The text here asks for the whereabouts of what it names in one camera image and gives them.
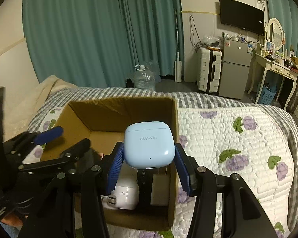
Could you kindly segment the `person's left hand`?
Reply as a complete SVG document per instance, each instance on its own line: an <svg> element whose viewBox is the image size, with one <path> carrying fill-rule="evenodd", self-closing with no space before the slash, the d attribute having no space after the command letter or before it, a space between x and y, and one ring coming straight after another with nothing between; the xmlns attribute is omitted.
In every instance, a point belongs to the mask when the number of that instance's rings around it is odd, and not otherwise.
<svg viewBox="0 0 298 238"><path fill-rule="evenodd" d="M19 212L13 211L2 218L1 222L12 227L21 228L25 223L27 217L27 215L23 215Z"/></svg>

